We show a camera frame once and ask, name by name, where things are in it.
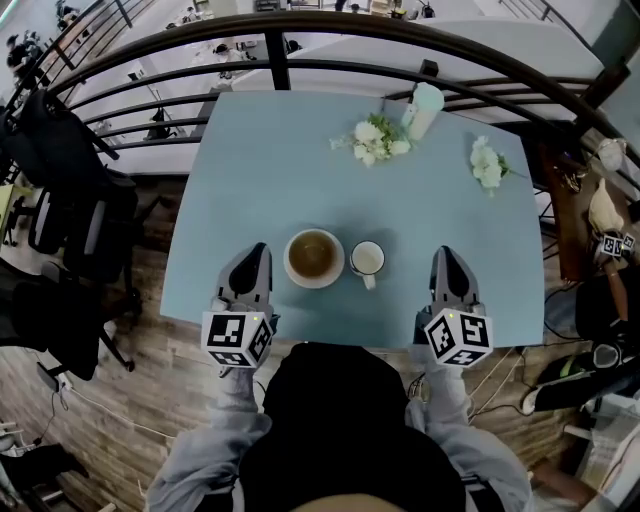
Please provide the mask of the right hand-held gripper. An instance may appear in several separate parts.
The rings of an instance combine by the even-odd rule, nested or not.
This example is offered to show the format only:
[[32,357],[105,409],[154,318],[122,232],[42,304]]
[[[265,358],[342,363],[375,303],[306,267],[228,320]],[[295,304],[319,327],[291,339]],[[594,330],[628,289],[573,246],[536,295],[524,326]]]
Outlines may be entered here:
[[[447,302],[449,292],[462,302],[479,301],[475,275],[449,246],[434,253],[429,289],[433,303]],[[438,365],[469,368],[493,351],[492,319],[482,303],[442,307],[437,313],[425,307],[416,314],[414,344],[428,347]]]

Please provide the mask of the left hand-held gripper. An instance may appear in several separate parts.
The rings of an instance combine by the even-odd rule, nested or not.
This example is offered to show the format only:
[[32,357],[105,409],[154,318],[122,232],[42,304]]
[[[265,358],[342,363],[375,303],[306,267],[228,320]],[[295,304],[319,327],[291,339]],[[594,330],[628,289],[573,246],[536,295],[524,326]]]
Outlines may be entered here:
[[264,242],[236,254],[220,271],[216,298],[202,315],[201,349],[225,370],[258,369],[270,353],[279,315],[272,292],[272,254]]

